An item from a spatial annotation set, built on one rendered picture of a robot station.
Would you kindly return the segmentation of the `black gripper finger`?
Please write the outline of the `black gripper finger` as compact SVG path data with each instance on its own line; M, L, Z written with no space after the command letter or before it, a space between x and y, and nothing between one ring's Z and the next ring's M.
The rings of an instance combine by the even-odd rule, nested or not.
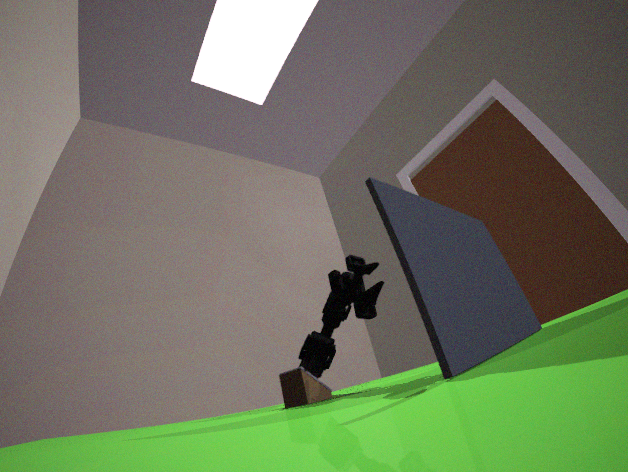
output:
M359 303L376 305L376 300L384 282L381 281L364 292L357 293Z
M370 274L378 265L380 264L373 263L368 265L362 265L359 263L352 263L353 271L360 274Z

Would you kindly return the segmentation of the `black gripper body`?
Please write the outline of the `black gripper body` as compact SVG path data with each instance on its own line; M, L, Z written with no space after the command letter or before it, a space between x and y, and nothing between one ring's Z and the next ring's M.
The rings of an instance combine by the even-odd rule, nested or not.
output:
M365 261L361 257L349 255L345 260L346 260L347 270L350 272L354 272L352 263L359 263L359 264L365 265ZM343 305L350 305L354 303L353 305L354 305L355 315L358 319L359 318L373 319L377 316L375 306L359 303L359 299L358 299L357 293L366 291L365 286L364 286L364 281L362 278L363 275L364 274L354 272L354 276L355 276L354 279L347 280L349 291L351 293L349 295L350 297L340 299L340 296L338 295L338 298L342 302Z

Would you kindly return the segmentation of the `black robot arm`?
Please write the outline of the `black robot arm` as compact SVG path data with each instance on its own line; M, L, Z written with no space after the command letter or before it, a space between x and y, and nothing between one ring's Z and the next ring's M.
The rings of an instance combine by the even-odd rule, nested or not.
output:
M311 335L308 334L298 358L302 359L299 367L302 366L317 379L321 378L323 370L329 369L336 353L335 341L330 338L333 330L339 327L341 321L344 322L347 319L351 309L351 304L343 305L338 295L340 299L350 297L347 280L352 280L355 276L350 272L341 274L339 271L333 270L328 274L328 277L332 291L322 312L324 313L322 317L324 326L321 333L313 331Z

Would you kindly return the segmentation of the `grey flat panel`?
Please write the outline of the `grey flat panel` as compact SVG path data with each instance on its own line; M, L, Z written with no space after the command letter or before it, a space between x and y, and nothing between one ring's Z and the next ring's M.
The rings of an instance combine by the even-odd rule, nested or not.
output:
M483 221L369 177L444 379L542 329Z

